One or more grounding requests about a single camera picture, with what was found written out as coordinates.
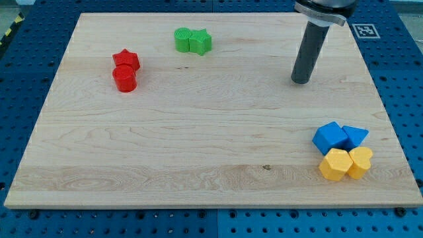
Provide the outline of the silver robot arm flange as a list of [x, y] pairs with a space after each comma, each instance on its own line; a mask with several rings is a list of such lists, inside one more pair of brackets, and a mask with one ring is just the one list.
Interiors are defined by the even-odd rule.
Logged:
[[356, 10], [358, 0], [296, 0], [294, 9], [321, 27], [344, 26]]

